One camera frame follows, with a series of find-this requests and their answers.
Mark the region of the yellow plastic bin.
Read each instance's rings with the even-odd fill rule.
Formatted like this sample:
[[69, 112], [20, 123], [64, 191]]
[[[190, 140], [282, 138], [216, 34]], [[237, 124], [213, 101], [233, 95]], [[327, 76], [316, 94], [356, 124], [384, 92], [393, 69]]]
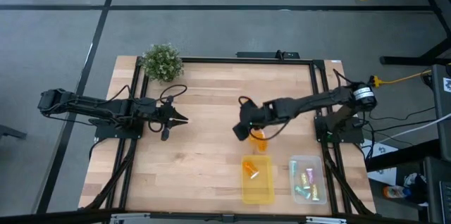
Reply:
[[243, 203], [272, 204], [275, 199], [275, 191], [271, 158], [269, 156], [247, 155], [242, 157], [242, 163], [244, 161], [251, 161], [258, 168], [259, 174], [254, 179], [250, 179], [242, 167], [241, 187]]

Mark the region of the orange drink bottle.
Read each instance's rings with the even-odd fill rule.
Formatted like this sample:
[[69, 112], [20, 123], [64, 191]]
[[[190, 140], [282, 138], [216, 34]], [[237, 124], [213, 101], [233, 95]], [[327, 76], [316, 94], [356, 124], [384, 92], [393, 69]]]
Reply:
[[410, 197], [412, 192], [409, 188], [394, 185], [383, 188], [383, 196], [387, 199], [404, 199]]

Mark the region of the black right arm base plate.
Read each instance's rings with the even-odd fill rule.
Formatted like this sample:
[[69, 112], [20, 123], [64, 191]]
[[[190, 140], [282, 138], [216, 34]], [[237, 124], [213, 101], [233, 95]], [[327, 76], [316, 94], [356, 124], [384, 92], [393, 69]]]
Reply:
[[326, 143], [363, 143], [363, 123], [358, 117], [332, 121], [331, 116], [316, 116], [314, 127], [316, 140]]

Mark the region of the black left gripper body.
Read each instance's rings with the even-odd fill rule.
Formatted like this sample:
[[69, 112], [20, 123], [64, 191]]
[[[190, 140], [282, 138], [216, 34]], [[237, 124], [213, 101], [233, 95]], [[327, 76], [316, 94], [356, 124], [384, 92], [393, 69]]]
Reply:
[[165, 102], [156, 108], [154, 115], [154, 122], [160, 123], [168, 129], [172, 127], [173, 123], [171, 118], [173, 117], [174, 108], [171, 102]]

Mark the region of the green plant in black pot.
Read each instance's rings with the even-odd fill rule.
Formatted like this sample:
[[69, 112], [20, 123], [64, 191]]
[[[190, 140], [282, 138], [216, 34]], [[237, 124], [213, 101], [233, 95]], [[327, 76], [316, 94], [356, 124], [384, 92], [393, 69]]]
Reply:
[[140, 65], [150, 80], [172, 82], [184, 73], [179, 54], [171, 44], [154, 44], [143, 53]]

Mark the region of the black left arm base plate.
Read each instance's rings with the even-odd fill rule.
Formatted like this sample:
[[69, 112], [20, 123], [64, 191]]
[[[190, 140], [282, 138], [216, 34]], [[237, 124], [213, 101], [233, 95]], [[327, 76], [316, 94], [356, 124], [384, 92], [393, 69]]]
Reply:
[[93, 125], [96, 126], [95, 137], [99, 139], [106, 138], [123, 138], [123, 139], [139, 139], [142, 136], [144, 123], [140, 121], [134, 121], [129, 125], [116, 125], [113, 122], [109, 122], [101, 119], [90, 119]]

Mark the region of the grey chair leg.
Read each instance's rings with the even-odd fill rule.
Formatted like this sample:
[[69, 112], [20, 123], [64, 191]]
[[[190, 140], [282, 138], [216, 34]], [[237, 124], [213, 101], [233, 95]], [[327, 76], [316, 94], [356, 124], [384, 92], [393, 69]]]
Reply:
[[0, 125], [0, 139], [2, 137], [15, 137], [18, 139], [25, 139], [26, 133], [15, 130], [13, 128], [7, 127], [5, 125]]

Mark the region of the black aluminium table frame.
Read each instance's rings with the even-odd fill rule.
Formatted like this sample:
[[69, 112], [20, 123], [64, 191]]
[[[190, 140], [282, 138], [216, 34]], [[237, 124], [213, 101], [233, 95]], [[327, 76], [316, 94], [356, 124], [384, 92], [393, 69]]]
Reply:
[[323, 89], [327, 79], [335, 87], [338, 61], [323, 68], [304, 61], [263, 59], [224, 61], [194, 58], [185, 64], [176, 82], [142, 84], [134, 76], [135, 58], [119, 56], [113, 69], [109, 96], [124, 98], [124, 86], [134, 83], [137, 94], [157, 98], [175, 94], [177, 111], [189, 123], [173, 128], [161, 141], [159, 133], [145, 130], [137, 142], [125, 207], [136, 212], [217, 213], [274, 215], [321, 215], [331, 213], [330, 204], [296, 204], [293, 201], [288, 161], [294, 155], [320, 156], [314, 112], [304, 113], [285, 128], [268, 127], [267, 154], [272, 160], [275, 199], [272, 204], [242, 201], [242, 157], [253, 155], [251, 143], [233, 133], [239, 121], [240, 96], [260, 104], [279, 97], [299, 98]]

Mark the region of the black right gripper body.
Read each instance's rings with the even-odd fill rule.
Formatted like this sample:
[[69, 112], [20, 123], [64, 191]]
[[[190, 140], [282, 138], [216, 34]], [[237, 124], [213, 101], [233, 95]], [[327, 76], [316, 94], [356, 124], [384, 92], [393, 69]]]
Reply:
[[245, 127], [266, 127], [273, 121], [269, 107], [258, 107], [251, 99], [240, 104], [240, 125]]

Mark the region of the black desk leg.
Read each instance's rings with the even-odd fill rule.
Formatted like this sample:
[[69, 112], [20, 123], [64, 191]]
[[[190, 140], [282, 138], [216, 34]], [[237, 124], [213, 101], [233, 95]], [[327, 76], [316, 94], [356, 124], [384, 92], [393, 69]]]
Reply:
[[435, 64], [447, 65], [451, 63], [451, 54], [441, 56], [446, 51], [451, 51], [451, 29], [447, 25], [443, 12], [436, 1], [428, 0], [428, 3], [442, 25], [446, 33], [446, 38], [418, 57], [381, 56], [379, 58], [381, 64], [398, 66], [433, 66]]

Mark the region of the clear plastic bin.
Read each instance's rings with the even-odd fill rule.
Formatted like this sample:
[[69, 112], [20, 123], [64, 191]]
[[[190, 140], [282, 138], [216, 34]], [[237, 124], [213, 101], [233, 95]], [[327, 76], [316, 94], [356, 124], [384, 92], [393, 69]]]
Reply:
[[[290, 174], [290, 164], [289, 162], [291, 160], [295, 160], [297, 162], [297, 172], [296, 175], [293, 177]], [[290, 189], [293, 201], [296, 204], [318, 204], [318, 205], [324, 205], [328, 201], [328, 196], [326, 193], [325, 188], [325, 181], [323, 176], [323, 169], [321, 165], [321, 159], [318, 156], [291, 156], [290, 160], [288, 161], [288, 168], [289, 168], [289, 179], [290, 179]], [[302, 187], [300, 175], [301, 173], [307, 173], [306, 169], [312, 168], [313, 169], [313, 175], [314, 175], [314, 183], [318, 187], [319, 191], [319, 200], [318, 201], [312, 201], [311, 196], [309, 199], [305, 199], [303, 196], [299, 195], [294, 191], [294, 186], [299, 185]]]

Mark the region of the black device bar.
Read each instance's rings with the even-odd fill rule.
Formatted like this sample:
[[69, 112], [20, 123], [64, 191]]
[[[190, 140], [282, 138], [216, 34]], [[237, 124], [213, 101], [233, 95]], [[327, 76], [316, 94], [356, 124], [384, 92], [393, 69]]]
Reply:
[[241, 51], [237, 52], [236, 56], [238, 58], [275, 58], [279, 60], [300, 59], [300, 56], [297, 52], [281, 51], [281, 50], [277, 50], [274, 52]]

